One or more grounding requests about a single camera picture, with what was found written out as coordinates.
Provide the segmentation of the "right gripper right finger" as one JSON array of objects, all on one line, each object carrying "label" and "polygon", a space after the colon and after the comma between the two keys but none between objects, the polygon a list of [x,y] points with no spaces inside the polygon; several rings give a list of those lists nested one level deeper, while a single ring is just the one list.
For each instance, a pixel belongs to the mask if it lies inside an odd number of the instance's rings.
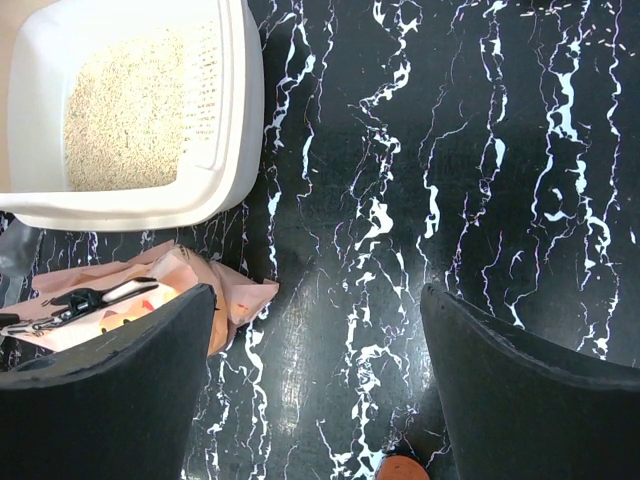
[{"label": "right gripper right finger", "polygon": [[424,334],[462,479],[636,479],[639,371],[564,348],[438,285]]}]

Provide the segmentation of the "cream plastic litter box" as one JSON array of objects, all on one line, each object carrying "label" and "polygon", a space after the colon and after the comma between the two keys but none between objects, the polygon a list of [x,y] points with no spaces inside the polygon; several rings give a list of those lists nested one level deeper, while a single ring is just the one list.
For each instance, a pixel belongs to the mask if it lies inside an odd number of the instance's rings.
[{"label": "cream plastic litter box", "polygon": [[1,207],[69,231],[206,221],[256,182],[263,82],[244,1],[5,1]]}]

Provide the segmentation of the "pink cat litter bag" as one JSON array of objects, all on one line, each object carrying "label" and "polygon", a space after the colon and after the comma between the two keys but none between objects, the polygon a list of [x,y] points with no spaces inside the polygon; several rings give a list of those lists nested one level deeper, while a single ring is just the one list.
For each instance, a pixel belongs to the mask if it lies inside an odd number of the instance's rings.
[{"label": "pink cat litter bag", "polygon": [[212,286],[215,308],[208,353],[231,342],[279,291],[256,283],[192,250],[166,242],[125,262],[114,261],[38,275],[37,297],[1,311],[1,334],[60,352],[136,321],[197,284]]}]

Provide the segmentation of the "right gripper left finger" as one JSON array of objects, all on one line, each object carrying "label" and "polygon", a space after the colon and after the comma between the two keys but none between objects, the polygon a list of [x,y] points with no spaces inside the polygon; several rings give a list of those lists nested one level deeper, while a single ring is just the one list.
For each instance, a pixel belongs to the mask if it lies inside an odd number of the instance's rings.
[{"label": "right gripper left finger", "polygon": [[216,297],[158,310],[1,375],[4,479],[177,479]]}]

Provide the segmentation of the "clear plastic scoop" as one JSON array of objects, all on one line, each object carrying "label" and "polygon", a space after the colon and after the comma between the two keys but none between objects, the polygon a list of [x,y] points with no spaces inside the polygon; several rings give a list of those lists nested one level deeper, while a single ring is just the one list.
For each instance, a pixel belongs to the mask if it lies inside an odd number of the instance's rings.
[{"label": "clear plastic scoop", "polygon": [[14,219],[1,234],[1,306],[18,302],[33,267],[42,231]]}]

